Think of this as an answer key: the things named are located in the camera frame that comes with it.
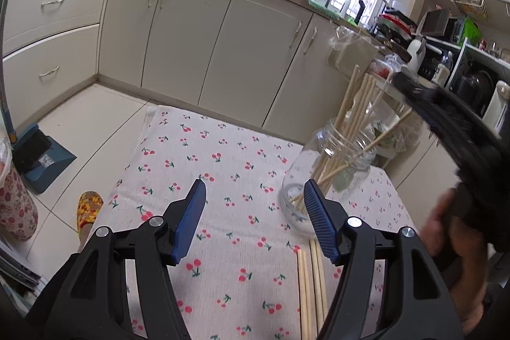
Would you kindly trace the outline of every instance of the floral trash can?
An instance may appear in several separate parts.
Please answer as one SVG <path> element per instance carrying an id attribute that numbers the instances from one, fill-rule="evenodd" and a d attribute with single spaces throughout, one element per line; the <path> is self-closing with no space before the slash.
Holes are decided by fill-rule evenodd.
<path id="1" fill-rule="evenodd" d="M 5 166 L 0 162 L 0 172 L 4 173 Z M 14 165 L 10 163 L 9 166 L 4 185 L 0 187 L 0 225 L 15 238 L 26 241 L 37 228 L 37 207 Z"/>

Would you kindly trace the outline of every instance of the silver screw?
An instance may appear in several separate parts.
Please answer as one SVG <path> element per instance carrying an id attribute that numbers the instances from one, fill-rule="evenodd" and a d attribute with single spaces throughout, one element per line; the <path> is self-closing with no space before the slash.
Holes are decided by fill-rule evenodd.
<path id="1" fill-rule="evenodd" d="M 96 230 L 96 235 L 100 238 L 108 235 L 108 233 L 109 233 L 109 230 L 105 226 L 101 226 L 100 228 L 98 228 L 98 230 Z"/>
<path id="2" fill-rule="evenodd" d="M 157 227 L 160 226 L 163 223 L 162 217 L 152 217 L 149 219 L 149 225 Z"/>
<path id="3" fill-rule="evenodd" d="M 414 229 L 409 227 L 402 228 L 402 235 L 404 235 L 406 238 L 412 238 L 415 236 Z"/>
<path id="4" fill-rule="evenodd" d="M 361 224 L 363 224 L 363 222 L 361 222 L 361 219 L 360 218 L 356 218 L 356 217 L 350 217 L 347 220 L 347 223 L 350 226 L 352 226 L 353 228 L 359 228 L 361 226 Z"/>

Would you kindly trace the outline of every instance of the dustpan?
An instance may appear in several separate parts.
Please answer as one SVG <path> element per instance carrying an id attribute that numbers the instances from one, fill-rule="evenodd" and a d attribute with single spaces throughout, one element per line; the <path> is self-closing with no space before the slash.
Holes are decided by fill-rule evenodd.
<path id="1" fill-rule="evenodd" d="M 7 1 L 0 0 L 0 39 L 3 39 L 4 35 Z M 2 43 L 0 57 L 3 57 Z M 0 59 L 0 109 L 12 146 L 14 166 L 30 188 L 36 193 L 44 192 L 76 156 L 50 136 L 46 136 L 37 124 L 31 124 L 20 136 L 16 134 L 5 93 L 3 59 Z"/>

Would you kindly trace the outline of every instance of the plastic bottle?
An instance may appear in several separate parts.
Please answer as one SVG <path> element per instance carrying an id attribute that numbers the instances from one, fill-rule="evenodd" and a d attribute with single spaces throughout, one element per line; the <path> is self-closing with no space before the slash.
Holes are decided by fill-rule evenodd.
<path id="1" fill-rule="evenodd" d="M 349 9 L 351 0 L 345 0 L 344 5 L 342 6 L 342 9 L 340 11 L 340 17 L 342 19 L 345 19 L 347 16 L 347 10 Z"/>
<path id="2" fill-rule="evenodd" d="M 451 51 L 448 51 L 448 54 L 443 54 L 441 63 L 438 64 L 438 67 L 435 69 L 435 74 L 432 77 L 432 82 L 434 84 L 444 87 L 452 68 L 453 68 L 453 53 Z"/>

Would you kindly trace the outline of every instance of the table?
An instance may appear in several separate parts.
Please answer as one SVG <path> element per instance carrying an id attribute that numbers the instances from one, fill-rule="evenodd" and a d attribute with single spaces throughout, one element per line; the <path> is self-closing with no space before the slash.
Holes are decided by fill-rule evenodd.
<path id="1" fill-rule="evenodd" d="M 278 193 L 301 145 L 181 109 L 148 110 L 130 164 L 99 212 L 93 231 L 138 227 L 168 203 L 185 197 L 196 178 L 207 204 L 188 256 L 170 278 L 194 340 L 300 339 L 296 251 L 309 239 L 287 221 Z M 337 197 L 334 191 L 330 199 Z M 412 222 L 386 173 L 368 178 L 344 203 L 373 227 L 396 231 Z M 323 258 L 328 303 L 341 269 Z M 129 310 L 134 332 L 146 336 L 133 261 L 127 262 Z M 383 286 L 383 264 L 374 265 L 365 333 L 374 330 Z"/>

